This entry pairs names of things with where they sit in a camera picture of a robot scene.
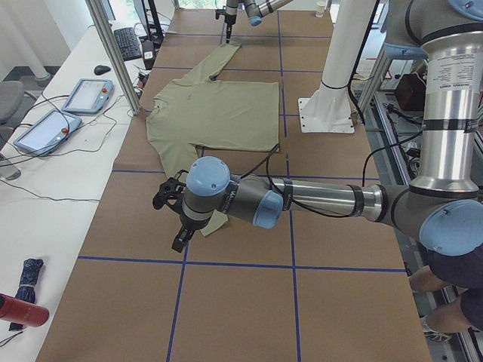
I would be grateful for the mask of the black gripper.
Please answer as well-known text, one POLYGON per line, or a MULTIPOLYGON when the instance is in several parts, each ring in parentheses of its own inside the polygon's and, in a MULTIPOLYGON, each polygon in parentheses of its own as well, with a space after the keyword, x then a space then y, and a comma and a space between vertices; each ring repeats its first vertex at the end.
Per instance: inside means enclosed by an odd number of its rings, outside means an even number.
POLYGON ((232 36, 232 24, 236 22, 237 17, 237 4, 227 3, 224 8, 225 23, 226 24, 226 42, 230 42, 232 36))
POLYGON ((200 222, 198 220, 190 219, 188 216, 180 216, 180 221, 181 228, 171 245, 171 249, 177 252, 183 252, 195 231, 200 229, 200 222))

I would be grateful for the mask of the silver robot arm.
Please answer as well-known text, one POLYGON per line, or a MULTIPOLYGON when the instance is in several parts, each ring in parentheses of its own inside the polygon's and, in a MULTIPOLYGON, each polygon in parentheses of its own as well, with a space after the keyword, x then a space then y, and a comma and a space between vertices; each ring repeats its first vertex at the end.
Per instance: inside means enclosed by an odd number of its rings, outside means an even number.
POLYGON ((226 24, 226 43, 231 40, 232 28, 236 23, 238 6, 243 4, 247 14, 249 23, 252 26, 258 26, 262 23, 262 18, 274 11, 282 8, 291 0, 266 0, 260 5, 252 0, 227 0, 226 5, 222 9, 216 9, 215 19, 218 20, 220 16, 224 16, 224 23, 226 24))
POLYGON ((174 187, 184 250, 220 211, 272 228, 286 210, 389 225, 440 255, 465 256, 482 244, 482 205, 471 180, 482 78, 480 1, 392 1, 387 39, 428 58, 420 169, 406 186, 343 185, 270 176, 235 176, 219 158, 198 159, 174 187))

